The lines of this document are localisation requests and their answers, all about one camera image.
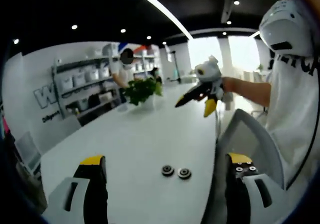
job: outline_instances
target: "person in background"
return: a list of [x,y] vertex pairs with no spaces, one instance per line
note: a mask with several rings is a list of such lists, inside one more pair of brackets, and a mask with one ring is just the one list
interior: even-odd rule
[[151,70],[151,76],[155,79],[156,82],[159,82],[160,84],[162,84],[162,79],[159,75],[159,68],[153,68],[153,70]]
[[134,61],[134,52],[130,48],[126,48],[120,54],[120,60],[112,62],[110,64],[110,71],[115,83],[119,86],[121,103],[125,103],[127,100],[124,96],[124,90],[129,85],[128,83],[134,80],[134,73],[132,70],[132,63]]

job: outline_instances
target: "person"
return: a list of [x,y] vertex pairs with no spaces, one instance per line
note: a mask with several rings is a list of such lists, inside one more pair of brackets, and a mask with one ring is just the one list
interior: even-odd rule
[[[317,126],[318,58],[314,56],[311,28],[303,14],[292,0],[280,0],[261,21],[260,36],[278,55],[271,84],[223,78],[225,92],[234,92],[268,108],[265,128],[278,147],[287,188],[301,168]],[[320,143],[319,127],[317,130],[315,144]],[[317,146],[313,146],[300,174],[304,180],[313,175],[317,152]]]
[[128,83],[134,80],[134,73],[132,71],[132,63],[134,61],[134,52],[130,48],[126,48],[121,54],[118,61],[110,64],[110,71],[114,82],[119,86],[121,103],[127,100],[124,96],[124,90],[129,85]]
[[160,84],[162,84],[162,79],[159,74],[159,68],[157,68],[157,67],[153,68],[153,70],[151,70],[150,74],[156,80],[156,82],[159,82]]

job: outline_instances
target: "green plant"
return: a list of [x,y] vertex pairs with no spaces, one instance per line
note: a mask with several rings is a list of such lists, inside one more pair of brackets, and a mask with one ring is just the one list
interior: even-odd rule
[[261,72],[264,69],[264,67],[262,66],[262,64],[260,64],[257,69]]
[[129,97],[130,103],[135,106],[138,106],[139,102],[144,103],[154,93],[162,96],[161,84],[153,78],[134,80],[128,84],[129,87],[124,90],[124,95]]

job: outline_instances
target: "white tabletop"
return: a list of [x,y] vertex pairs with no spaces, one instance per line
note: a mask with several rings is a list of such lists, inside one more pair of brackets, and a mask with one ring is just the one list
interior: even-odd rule
[[[192,84],[164,89],[155,111],[114,109],[73,133],[41,159],[46,198],[81,161],[106,158],[111,224],[200,224],[214,167],[215,115],[204,118],[204,101],[175,108]],[[175,174],[162,176],[172,165]],[[188,168],[189,180],[177,170]]]

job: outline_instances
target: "pole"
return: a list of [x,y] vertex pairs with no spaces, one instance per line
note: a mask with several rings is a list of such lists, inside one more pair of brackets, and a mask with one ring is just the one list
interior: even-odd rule
[[179,84],[181,84],[181,78],[180,78],[180,73],[179,73],[179,69],[178,69],[178,64],[177,64],[177,57],[175,56],[176,55],[176,52],[175,51],[172,51],[171,52],[174,56],[174,63],[175,63],[175,67],[176,67],[176,72],[177,72],[177,74],[178,74],[178,79],[177,79],[177,81],[178,81],[178,83]]

